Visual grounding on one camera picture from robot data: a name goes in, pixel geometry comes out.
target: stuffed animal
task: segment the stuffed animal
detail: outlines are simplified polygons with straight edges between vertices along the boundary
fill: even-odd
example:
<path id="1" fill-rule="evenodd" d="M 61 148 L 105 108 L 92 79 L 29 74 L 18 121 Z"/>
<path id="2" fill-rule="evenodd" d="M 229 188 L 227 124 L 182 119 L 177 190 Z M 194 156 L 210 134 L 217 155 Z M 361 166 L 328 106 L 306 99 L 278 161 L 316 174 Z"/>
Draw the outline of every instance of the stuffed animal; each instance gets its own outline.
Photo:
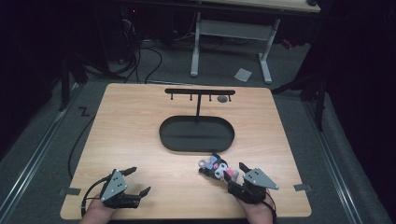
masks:
<path id="1" fill-rule="evenodd" d="M 224 180 L 224 172 L 231 177 L 233 182 L 238 178 L 239 172 L 228 167 L 227 161 L 222 159 L 217 153 L 210 156 L 210 161 L 200 160 L 198 162 L 199 173 L 205 174 L 215 179 Z"/>

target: desk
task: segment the desk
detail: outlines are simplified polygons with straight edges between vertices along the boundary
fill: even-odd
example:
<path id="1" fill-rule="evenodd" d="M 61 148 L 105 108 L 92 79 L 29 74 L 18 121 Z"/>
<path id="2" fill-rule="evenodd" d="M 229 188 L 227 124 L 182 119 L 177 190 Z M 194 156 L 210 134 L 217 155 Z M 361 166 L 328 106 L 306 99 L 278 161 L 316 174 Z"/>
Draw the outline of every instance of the desk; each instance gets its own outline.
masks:
<path id="1" fill-rule="evenodd" d="M 235 5 L 241 7 L 265 7 L 278 10 L 295 10 L 301 12 L 320 12 L 318 6 L 311 7 L 306 3 L 306 0 L 202 0 L 199 3 L 221 3 L 226 5 Z M 199 68 L 199 41 L 200 35 L 218 35 L 225 37 L 237 37 L 245 39 L 254 39 L 266 41 L 266 45 L 259 53 L 259 61 L 262 67 L 262 76 L 264 82 L 267 84 L 272 83 L 270 71 L 267 64 L 267 57 L 270 48 L 274 42 L 276 31 L 278 29 L 280 19 L 275 19 L 272 25 L 253 25 L 246 23 L 227 22 L 227 21 L 210 21 L 201 20 L 201 13 L 197 13 L 197 22 L 195 26 L 195 43 L 192 52 L 191 60 L 191 76 L 198 76 Z"/>
<path id="2" fill-rule="evenodd" d="M 238 162 L 260 167 L 279 185 L 270 190 L 279 217 L 307 217 L 311 208 L 271 92 L 264 88 L 110 84 L 82 152 L 71 188 L 61 210 L 64 219 L 80 219 L 80 204 L 87 189 L 113 169 L 132 166 L 125 177 L 125 193 L 137 194 L 151 186 L 137 209 L 120 209 L 115 219 L 240 218 L 244 213 L 226 185 L 198 173 L 198 161 L 208 153 L 175 152 L 161 143 L 159 128 L 174 115 L 194 115 L 196 97 L 166 94 L 166 88 L 235 90 L 232 101 L 202 98 L 201 115 L 227 119 L 235 130 L 233 144 L 220 156 L 233 169 Z M 102 185 L 92 190 L 99 193 Z"/>

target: gray floor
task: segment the gray floor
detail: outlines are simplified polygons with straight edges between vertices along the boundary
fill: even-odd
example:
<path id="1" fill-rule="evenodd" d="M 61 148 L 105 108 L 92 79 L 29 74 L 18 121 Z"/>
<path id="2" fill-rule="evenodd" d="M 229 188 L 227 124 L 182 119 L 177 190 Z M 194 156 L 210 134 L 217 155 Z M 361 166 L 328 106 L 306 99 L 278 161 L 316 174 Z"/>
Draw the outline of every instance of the gray floor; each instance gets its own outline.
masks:
<path id="1" fill-rule="evenodd" d="M 203 44 L 201 51 L 200 75 L 195 78 L 189 76 L 191 66 L 191 46 L 173 48 L 161 44 L 152 49 L 159 51 L 163 62 L 149 79 L 149 83 L 172 82 L 195 85 L 246 86 L 274 89 L 294 79 L 309 46 L 294 49 L 284 49 L 274 45 L 268 58 L 268 64 L 273 77 L 273 83 L 263 83 L 260 65 L 255 51 L 262 43 L 248 43 L 242 47 L 234 44 L 222 44 L 216 49 L 216 43 Z M 138 67 L 140 80 L 145 79 L 160 61 L 160 57 L 153 51 L 142 49 L 142 60 Z M 247 82 L 237 80 L 233 76 L 239 68 L 252 72 Z M 58 109 L 60 103 L 60 85 L 54 90 L 54 96 L 32 118 L 20 139 L 0 163 L 2 182 L 0 184 L 1 217 L 4 223 L 77 223 L 63 220 L 60 210 L 64 201 L 64 190 L 70 184 L 67 173 L 67 163 L 72 148 L 72 172 L 76 168 L 79 155 L 84 147 L 89 128 L 84 128 L 93 118 L 100 104 L 106 85 L 116 80 L 90 76 L 85 86 L 76 88 L 73 93 L 74 102 L 64 114 Z M 135 75 L 130 78 L 136 82 Z M 357 162 L 353 151 L 347 142 L 341 125 L 332 109 L 331 99 L 326 97 L 326 109 L 323 116 L 323 133 L 318 132 L 312 123 L 310 113 L 312 103 L 301 102 L 297 91 L 287 91 L 275 95 L 276 106 L 279 111 L 290 147 L 296 160 L 303 183 L 312 189 L 306 194 L 312 207 L 312 215 L 302 218 L 282 217 L 279 223 L 391 223 L 389 217 L 376 198 L 376 195 Z M 46 132 L 53 121 L 58 120 L 59 127 L 47 145 L 42 144 Z M 323 148 L 327 148 L 336 161 L 336 168 L 342 177 L 345 190 L 337 188 L 334 179 L 334 167 L 329 165 L 328 155 Z M 31 158 L 37 151 L 42 152 L 42 160 L 32 165 Z M 26 166 L 36 167 L 24 170 Z M 19 177 L 26 172 L 33 178 L 25 178 L 25 182 L 14 189 Z M 8 194 L 18 192 L 21 197 L 12 198 Z M 360 220 L 351 221 L 347 207 L 340 200 L 340 195 L 348 192 L 353 205 L 356 207 Z M 191 223 L 190 220 L 179 221 Z M 198 220 L 197 223 L 211 223 L 214 220 Z"/>

